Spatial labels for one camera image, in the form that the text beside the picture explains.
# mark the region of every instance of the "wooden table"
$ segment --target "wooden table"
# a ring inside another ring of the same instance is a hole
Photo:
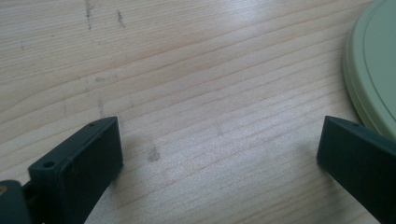
[[[87,223],[376,223],[316,164],[371,0],[0,2],[0,179],[118,116]]]

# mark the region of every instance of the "light green lid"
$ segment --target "light green lid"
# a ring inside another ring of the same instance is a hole
[[[349,35],[346,86],[361,120],[396,139],[396,0],[377,0]]]

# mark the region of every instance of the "stain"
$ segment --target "stain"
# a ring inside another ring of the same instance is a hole
[[[157,147],[153,147],[152,149],[149,150],[148,152],[148,161],[149,162],[155,162],[158,161],[161,157],[160,152],[158,151]]]
[[[93,10],[93,4],[90,2],[90,0],[85,0],[85,9],[87,11],[87,23],[88,23],[88,29],[92,29],[92,24],[91,24],[91,17],[92,17],[92,10]]]
[[[117,10],[117,14],[119,15],[118,22],[120,23],[120,27],[125,28],[125,24],[123,23],[123,20],[122,20],[122,15],[121,15],[121,12],[119,10]]]
[[[84,86],[85,86],[85,93],[87,94],[87,96],[90,96],[90,81],[88,80],[87,77],[83,77],[83,82],[84,82]]]
[[[109,81],[111,79],[117,78],[117,75],[111,76],[111,77],[97,77],[95,79],[96,82],[102,82],[102,81]]]
[[[98,107],[100,118],[103,119],[105,117],[105,105],[103,104],[102,100],[98,101]]]

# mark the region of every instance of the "dark green plastic object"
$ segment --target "dark green plastic object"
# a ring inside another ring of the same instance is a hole
[[[350,33],[346,86],[363,123],[396,139],[396,1],[377,0]]]
[[[326,117],[318,164],[381,223],[396,223],[396,142],[348,120]]]
[[[121,167],[117,118],[92,122],[33,163],[23,187],[0,181],[0,224],[82,224]]]

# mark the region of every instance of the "round plastic lid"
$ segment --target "round plastic lid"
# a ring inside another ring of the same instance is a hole
[[[344,73],[363,123],[396,139],[396,1],[375,1],[357,21]]]

